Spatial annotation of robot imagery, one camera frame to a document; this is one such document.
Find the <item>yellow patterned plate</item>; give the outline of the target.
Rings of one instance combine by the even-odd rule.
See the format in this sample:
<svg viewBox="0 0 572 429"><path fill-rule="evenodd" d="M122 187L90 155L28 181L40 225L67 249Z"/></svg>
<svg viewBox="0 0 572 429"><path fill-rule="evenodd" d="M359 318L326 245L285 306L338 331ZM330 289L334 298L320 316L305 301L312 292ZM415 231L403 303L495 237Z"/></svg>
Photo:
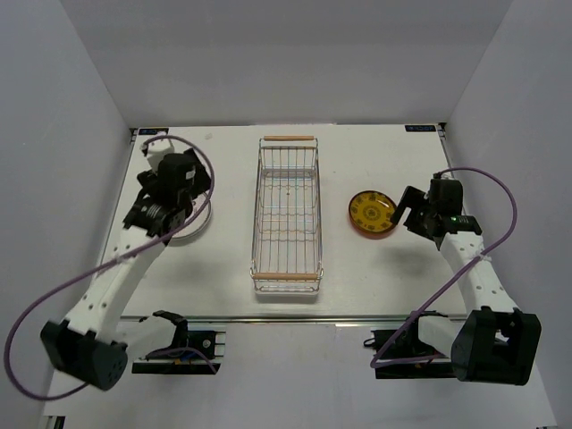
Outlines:
<svg viewBox="0 0 572 429"><path fill-rule="evenodd" d="M382 238L391 233L396 225L391 221L397 205L375 190L358 192L349 202L349 221L360 234L370 238Z"/></svg>

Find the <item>plain white plate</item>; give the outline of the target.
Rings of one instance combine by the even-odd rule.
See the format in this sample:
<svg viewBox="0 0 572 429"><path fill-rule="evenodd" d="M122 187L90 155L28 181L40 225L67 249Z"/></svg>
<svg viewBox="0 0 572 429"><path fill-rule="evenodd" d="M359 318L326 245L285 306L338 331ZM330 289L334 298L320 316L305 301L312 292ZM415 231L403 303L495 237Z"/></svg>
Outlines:
<svg viewBox="0 0 572 429"><path fill-rule="evenodd" d="M213 215L212 203L208 202L206 208L186 228L172 236L172 241L189 242L198 239L208 228Z"/></svg>

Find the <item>orange translucent plate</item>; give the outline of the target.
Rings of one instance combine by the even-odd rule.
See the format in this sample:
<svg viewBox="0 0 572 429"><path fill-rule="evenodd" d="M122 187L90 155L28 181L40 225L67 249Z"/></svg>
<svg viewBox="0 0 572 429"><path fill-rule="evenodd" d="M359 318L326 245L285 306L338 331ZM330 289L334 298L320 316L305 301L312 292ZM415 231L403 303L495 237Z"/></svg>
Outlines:
<svg viewBox="0 0 572 429"><path fill-rule="evenodd" d="M367 209L356 213L349 211L349 224L359 235L370 240L380 240L393 233L396 225L391 223L391 211Z"/></svg>

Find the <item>metal wire dish rack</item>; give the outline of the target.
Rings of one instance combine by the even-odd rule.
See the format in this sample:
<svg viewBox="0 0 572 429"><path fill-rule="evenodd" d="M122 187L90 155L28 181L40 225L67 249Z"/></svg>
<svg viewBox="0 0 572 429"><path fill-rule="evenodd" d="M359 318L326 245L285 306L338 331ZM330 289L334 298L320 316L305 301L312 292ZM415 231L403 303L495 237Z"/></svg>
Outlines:
<svg viewBox="0 0 572 429"><path fill-rule="evenodd" d="M319 143L314 136L263 136L250 256L254 292L313 300L324 277Z"/></svg>

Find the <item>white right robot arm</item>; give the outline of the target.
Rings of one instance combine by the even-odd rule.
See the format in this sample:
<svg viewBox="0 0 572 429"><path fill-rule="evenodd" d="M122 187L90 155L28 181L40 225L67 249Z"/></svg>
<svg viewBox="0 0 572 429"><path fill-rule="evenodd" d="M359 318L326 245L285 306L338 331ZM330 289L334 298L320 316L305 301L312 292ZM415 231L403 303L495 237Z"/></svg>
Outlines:
<svg viewBox="0 0 572 429"><path fill-rule="evenodd" d="M446 285L458 287L467 318L457 326L423 305L389 341L404 333L405 349L417 357L434 349L450 360L461 382L523 386L532 373L540 320L523 312L505 291L478 221L463 214L462 206L462 184L439 175L426 192L412 186L404 190L391 221L402 221L408 231L435 244L454 273Z"/></svg>

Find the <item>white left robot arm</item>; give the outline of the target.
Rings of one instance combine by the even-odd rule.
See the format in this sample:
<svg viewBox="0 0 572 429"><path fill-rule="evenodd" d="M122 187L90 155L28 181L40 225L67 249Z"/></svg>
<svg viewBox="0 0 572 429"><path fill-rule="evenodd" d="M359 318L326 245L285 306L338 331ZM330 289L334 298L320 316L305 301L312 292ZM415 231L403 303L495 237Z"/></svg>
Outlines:
<svg viewBox="0 0 572 429"><path fill-rule="evenodd" d="M137 180L141 189L123 219L111 266L95 276L61 322L47 322L40 333L56 370L101 391L114 387L131 361L178 357L189 346L182 315L156 310L126 330L119 322L148 268L193 215L194 199L211 189L212 180L192 148L165 154Z"/></svg>

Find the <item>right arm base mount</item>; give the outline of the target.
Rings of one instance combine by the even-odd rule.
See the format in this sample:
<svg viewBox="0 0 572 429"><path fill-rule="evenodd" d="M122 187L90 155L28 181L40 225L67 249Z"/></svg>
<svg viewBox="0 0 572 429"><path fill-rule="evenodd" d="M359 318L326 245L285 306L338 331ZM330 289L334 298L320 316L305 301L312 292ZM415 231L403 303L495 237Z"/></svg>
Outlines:
<svg viewBox="0 0 572 429"><path fill-rule="evenodd" d="M437 316L452 321L456 327L462 325L464 318L451 317L436 311L424 312L418 320L429 316ZM377 352L383 344L394 334L397 328L373 329L372 336L363 341L366 349ZM455 379L452 365L447 358L430 358L437 354L432 346L418 339L418 321L412 323L398 339L390 345L382 355L382 361L420 358L419 361L392 364L375 369L376 380L428 380L428 379Z"/></svg>

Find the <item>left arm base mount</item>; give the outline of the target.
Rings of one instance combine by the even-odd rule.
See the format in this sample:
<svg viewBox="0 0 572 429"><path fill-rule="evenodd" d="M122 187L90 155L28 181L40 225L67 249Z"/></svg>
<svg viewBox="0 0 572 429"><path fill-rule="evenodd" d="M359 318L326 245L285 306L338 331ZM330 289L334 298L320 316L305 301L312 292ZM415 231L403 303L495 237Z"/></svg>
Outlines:
<svg viewBox="0 0 572 429"><path fill-rule="evenodd" d="M173 328L168 345L146 352L131 365L133 374L216 375L223 362L226 329L221 325L193 324L176 313L152 314Z"/></svg>

